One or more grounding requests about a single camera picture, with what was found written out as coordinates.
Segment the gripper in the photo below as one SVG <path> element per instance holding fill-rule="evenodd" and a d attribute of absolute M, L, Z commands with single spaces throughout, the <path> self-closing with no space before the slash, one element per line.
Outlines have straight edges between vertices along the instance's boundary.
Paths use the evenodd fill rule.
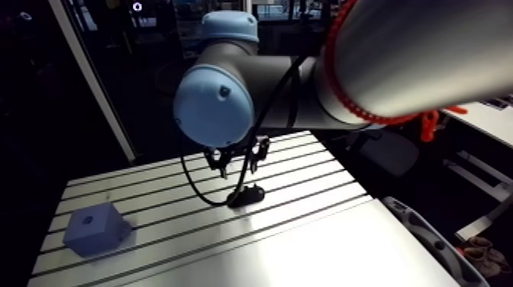
<path fill-rule="evenodd" d="M 270 138 L 267 135 L 256 136 L 247 144 L 236 143 L 220 149 L 207 148 L 204 151 L 205 159 L 211 170 L 218 170 L 222 179 L 227 178 L 227 165 L 236 156 L 245 156 L 250 151 L 249 169 L 254 174 L 258 169 L 258 162 L 266 159 Z"/>

